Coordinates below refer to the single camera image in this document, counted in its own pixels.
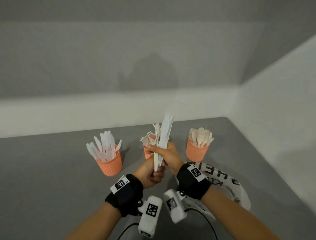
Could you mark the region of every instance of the white plastic bag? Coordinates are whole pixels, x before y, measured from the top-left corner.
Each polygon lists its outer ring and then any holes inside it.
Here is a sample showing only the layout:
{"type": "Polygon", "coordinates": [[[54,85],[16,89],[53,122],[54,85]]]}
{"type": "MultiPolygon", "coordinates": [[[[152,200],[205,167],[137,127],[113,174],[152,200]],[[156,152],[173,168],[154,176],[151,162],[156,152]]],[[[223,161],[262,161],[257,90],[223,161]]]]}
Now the white plastic bag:
{"type": "MultiPolygon", "coordinates": [[[[207,163],[201,162],[186,162],[189,164],[194,164],[212,183],[212,187],[216,187],[218,190],[222,191],[228,198],[238,203],[246,210],[250,210],[251,203],[249,201],[248,195],[240,183],[228,176],[226,173],[216,169],[215,167],[208,165],[207,163]]],[[[215,217],[210,213],[206,206],[199,200],[186,197],[182,200],[185,208],[194,208],[206,214],[213,219],[215,217]]]]}

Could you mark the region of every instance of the black wrist strap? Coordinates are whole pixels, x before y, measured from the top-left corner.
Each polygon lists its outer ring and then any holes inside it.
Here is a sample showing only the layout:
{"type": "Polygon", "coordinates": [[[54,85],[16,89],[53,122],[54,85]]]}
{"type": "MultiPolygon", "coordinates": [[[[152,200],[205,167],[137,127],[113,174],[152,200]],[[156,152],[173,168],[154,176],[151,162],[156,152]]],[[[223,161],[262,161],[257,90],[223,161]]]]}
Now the black wrist strap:
{"type": "Polygon", "coordinates": [[[127,174],[111,187],[111,193],[105,201],[117,208],[122,217],[126,217],[128,214],[137,216],[138,201],[143,197],[143,190],[144,187],[140,180],[132,174],[127,174]]]}
{"type": "Polygon", "coordinates": [[[195,166],[188,163],[184,164],[178,174],[179,186],[177,191],[184,192],[185,195],[201,200],[212,183],[195,166]]]}

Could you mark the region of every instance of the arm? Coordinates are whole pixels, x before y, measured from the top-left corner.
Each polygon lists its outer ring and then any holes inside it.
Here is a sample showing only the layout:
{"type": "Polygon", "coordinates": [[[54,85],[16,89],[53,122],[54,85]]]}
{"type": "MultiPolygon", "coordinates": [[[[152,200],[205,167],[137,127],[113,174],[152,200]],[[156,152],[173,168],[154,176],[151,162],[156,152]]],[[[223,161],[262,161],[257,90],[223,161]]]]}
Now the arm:
{"type": "Polygon", "coordinates": [[[66,240],[105,240],[120,219],[120,211],[108,202],[105,202],[96,213],[74,230],[66,240]]]}
{"type": "MultiPolygon", "coordinates": [[[[176,176],[184,165],[175,145],[171,142],[168,142],[167,149],[148,145],[146,151],[147,154],[150,152],[160,154],[168,164],[170,171],[176,176]]],[[[212,186],[209,187],[201,201],[236,240],[279,239],[257,217],[212,186]]]]}
{"type": "Polygon", "coordinates": [[[212,186],[201,201],[236,240],[279,239],[258,218],[212,186]]]}
{"type": "MultiPolygon", "coordinates": [[[[144,188],[149,188],[161,182],[165,173],[164,163],[154,172],[154,157],[147,159],[133,174],[140,180],[144,188]]],[[[75,229],[66,240],[107,240],[114,227],[121,219],[120,211],[108,202],[88,220],[75,229]]]]}

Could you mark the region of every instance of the gray countertop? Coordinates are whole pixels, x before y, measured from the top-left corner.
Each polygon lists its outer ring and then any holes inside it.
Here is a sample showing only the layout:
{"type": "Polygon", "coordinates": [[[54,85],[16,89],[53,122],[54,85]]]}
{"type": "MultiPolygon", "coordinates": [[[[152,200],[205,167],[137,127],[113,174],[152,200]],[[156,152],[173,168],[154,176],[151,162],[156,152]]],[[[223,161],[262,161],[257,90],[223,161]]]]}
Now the gray countertop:
{"type": "MultiPolygon", "coordinates": [[[[185,161],[190,128],[212,131],[203,162],[237,179],[251,201],[251,212],[281,239],[315,239],[316,216],[296,196],[275,170],[226,117],[174,122],[171,140],[185,161]]],[[[112,128],[116,142],[122,139],[122,171],[105,176],[86,149],[104,129],[0,139],[0,239],[61,239],[104,202],[109,187],[123,174],[133,173],[145,160],[140,136],[152,125],[112,128]]],[[[162,194],[176,187],[166,171],[162,183],[144,190],[144,197],[162,194]]],[[[139,217],[118,223],[109,239],[139,217]]],[[[232,239],[213,223],[219,240],[232,239]]],[[[198,213],[173,224],[165,207],[159,216],[155,239],[215,239],[211,228],[198,213]]],[[[121,239],[145,239],[137,227],[121,239]]]]}

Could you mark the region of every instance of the orange plastic cup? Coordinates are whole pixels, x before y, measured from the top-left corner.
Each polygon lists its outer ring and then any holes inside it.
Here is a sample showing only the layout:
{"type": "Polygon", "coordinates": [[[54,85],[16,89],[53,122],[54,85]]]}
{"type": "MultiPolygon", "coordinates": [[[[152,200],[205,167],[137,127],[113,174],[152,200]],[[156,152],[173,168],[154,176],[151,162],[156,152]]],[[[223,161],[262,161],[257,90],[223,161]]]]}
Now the orange plastic cup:
{"type": "Polygon", "coordinates": [[[186,146],[186,156],[192,162],[200,162],[203,160],[207,149],[209,149],[209,146],[210,145],[203,148],[195,147],[192,145],[190,139],[188,138],[188,144],[186,146]]]}
{"type": "Polygon", "coordinates": [[[150,156],[153,154],[153,153],[151,153],[151,154],[146,154],[146,146],[145,145],[143,145],[144,146],[144,154],[145,154],[145,159],[147,160],[148,158],[150,158],[150,156]]]}
{"type": "Polygon", "coordinates": [[[115,152],[116,156],[115,158],[113,158],[110,161],[107,162],[100,162],[99,160],[95,161],[97,162],[97,164],[99,165],[99,167],[101,168],[102,172],[106,175],[106,176],[113,176],[115,174],[117,174],[119,171],[121,171],[122,169],[122,159],[121,159],[121,154],[118,151],[115,152]]]}

